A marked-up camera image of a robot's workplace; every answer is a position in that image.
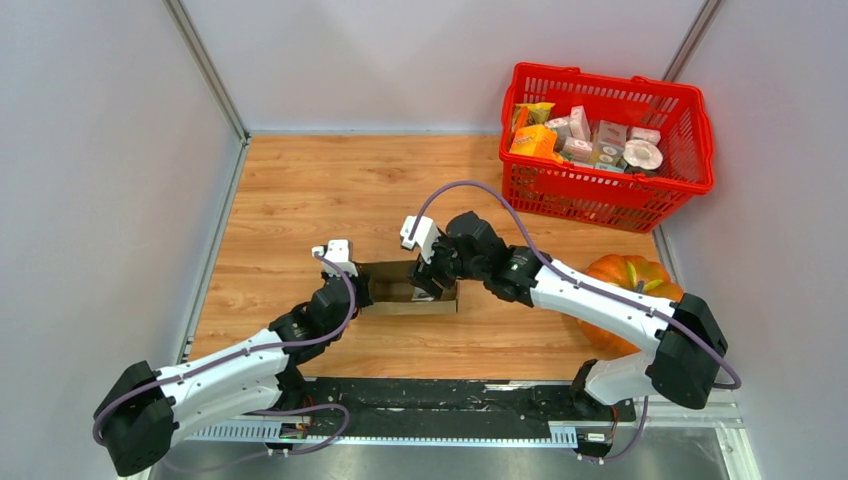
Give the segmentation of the brown cardboard paper box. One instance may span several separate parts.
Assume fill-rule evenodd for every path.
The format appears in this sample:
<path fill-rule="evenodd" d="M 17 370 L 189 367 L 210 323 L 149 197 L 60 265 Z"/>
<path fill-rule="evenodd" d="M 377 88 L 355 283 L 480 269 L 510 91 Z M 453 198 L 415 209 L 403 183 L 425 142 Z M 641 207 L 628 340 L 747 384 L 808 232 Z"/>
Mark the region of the brown cardboard paper box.
<path fill-rule="evenodd" d="M 362 274 L 369 276 L 373 303 L 362 309 L 372 316 L 450 315 L 458 311 L 458 286 L 445 290 L 440 299 L 413 286 L 407 274 L 415 260 L 362 263 Z"/>

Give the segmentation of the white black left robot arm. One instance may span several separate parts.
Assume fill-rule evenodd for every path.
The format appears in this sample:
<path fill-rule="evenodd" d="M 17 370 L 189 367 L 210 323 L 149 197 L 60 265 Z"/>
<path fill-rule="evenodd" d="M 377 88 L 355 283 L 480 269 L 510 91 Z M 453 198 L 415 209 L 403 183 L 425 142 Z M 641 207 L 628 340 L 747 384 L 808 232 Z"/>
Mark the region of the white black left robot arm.
<path fill-rule="evenodd" d="M 93 418 L 93 436 L 118 475 L 139 473 L 188 436 L 243 414 L 316 411 L 299 365 L 334 341 L 371 305 L 370 276 L 353 263 L 327 268 L 311 299 L 247 340 L 194 361 L 127 367 Z"/>

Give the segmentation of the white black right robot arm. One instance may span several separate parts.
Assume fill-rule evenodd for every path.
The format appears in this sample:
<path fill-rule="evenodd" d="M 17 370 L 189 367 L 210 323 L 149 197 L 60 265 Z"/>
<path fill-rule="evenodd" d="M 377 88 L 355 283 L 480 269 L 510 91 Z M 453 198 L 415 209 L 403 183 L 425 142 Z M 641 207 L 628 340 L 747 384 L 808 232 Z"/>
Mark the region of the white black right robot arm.
<path fill-rule="evenodd" d="M 563 313 L 634 345 L 633 354 L 580 367 L 570 404 L 583 418 L 654 394 L 701 410 L 718 386 L 728 342 L 707 302 L 694 294 L 672 300 L 613 286 L 546 253 L 506 245 L 472 211 L 455 217 L 446 230 L 428 217 L 409 216 L 400 242 L 419 252 L 409 282 L 435 298 L 460 280 L 479 281 L 500 300 Z"/>

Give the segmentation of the orange snack box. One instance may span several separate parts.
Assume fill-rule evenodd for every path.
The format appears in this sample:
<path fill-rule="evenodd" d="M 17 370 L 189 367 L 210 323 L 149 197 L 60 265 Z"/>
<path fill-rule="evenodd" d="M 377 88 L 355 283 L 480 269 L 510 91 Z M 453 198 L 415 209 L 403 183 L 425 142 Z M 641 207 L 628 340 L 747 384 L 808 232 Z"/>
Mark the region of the orange snack box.
<path fill-rule="evenodd" d="M 516 130 L 509 152 L 552 160 L 556 140 L 557 133 L 543 124 L 525 126 Z"/>

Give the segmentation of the white pink carton box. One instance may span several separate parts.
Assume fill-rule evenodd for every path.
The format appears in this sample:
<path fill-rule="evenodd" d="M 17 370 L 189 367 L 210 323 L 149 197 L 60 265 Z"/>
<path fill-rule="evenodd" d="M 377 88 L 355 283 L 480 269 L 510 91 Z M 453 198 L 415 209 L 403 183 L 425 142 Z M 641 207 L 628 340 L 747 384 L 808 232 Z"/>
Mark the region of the white pink carton box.
<path fill-rule="evenodd" d="M 591 128 L 583 105 L 573 106 L 569 118 L 571 135 L 581 141 L 591 140 Z"/>

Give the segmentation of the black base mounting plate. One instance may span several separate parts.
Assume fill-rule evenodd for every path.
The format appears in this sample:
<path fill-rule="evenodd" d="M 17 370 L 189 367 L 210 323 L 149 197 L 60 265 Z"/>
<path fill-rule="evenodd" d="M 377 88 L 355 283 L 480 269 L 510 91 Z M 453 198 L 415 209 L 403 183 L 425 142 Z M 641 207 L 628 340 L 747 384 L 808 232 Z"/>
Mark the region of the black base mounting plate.
<path fill-rule="evenodd" d="M 334 378 L 306 381 L 288 405 L 307 433 L 380 439 L 540 440 L 554 422 L 632 422 L 632 401 L 613 407 L 576 398 L 567 381 Z"/>

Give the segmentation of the red plastic shopping basket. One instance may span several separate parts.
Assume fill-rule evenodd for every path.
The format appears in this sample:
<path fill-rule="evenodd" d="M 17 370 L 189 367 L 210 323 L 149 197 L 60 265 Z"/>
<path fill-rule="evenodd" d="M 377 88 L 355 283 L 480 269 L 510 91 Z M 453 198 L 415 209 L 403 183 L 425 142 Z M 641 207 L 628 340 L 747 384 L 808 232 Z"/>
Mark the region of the red plastic shopping basket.
<path fill-rule="evenodd" d="M 538 102 L 552 103 L 557 116 L 583 106 L 592 125 L 608 120 L 659 131 L 663 162 L 657 174 L 604 172 L 511 153 L 515 105 Z M 694 86 L 521 62 L 504 95 L 501 124 L 502 194 L 520 212 L 645 233 L 714 185 L 711 123 Z"/>

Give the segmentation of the yellow snack bag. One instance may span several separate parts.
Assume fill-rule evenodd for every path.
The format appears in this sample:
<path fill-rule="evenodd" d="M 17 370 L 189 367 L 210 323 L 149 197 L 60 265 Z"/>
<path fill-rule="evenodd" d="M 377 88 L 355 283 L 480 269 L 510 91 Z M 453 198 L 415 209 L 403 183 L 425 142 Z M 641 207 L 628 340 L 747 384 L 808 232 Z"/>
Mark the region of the yellow snack bag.
<path fill-rule="evenodd" d="M 550 118 L 554 106 L 551 102 L 516 103 L 513 106 L 511 130 L 544 124 Z"/>

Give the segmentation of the orange pumpkin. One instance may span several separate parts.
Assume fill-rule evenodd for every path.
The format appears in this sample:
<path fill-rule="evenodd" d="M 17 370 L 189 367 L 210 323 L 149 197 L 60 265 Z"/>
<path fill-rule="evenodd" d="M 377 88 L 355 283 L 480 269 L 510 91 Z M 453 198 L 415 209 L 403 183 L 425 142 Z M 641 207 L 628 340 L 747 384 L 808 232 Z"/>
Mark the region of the orange pumpkin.
<path fill-rule="evenodd" d="M 659 263 L 638 255 L 605 255 L 590 264 L 585 274 L 628 291 L 652 297 L 680 301 L 684 290 Z M 620 358 L 639 349 L 606 330 L 576 319 L 575 323 L 589 343 L 610 358 Z"/>

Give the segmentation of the white round tape roll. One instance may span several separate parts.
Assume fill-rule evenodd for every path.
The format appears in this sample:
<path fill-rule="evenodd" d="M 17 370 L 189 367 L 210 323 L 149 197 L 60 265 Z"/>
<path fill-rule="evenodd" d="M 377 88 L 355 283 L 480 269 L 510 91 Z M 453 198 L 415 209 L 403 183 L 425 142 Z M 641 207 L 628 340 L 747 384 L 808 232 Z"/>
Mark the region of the white round tape roll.
<path fill-rule="evenodd" d="M 657 170 L 664 161 L 664 156 L 656 145 L 639 139 L 626 142 L 622 158 L 630 167 L 651 171 Z"/>

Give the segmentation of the aluminium frame rail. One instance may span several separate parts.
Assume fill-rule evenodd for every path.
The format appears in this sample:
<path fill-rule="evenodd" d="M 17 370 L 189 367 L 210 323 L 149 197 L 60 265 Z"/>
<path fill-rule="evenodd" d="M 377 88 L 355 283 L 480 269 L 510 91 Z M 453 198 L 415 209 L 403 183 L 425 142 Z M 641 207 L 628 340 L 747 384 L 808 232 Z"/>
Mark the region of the aluminium frame rail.
<path fill-rule="evenodd" d="M 149 479 L 757 479 L 735 401 L 660 396 L 613 406 L 567 381 L 304 380 L 267 414 L 215 420 Z"/>

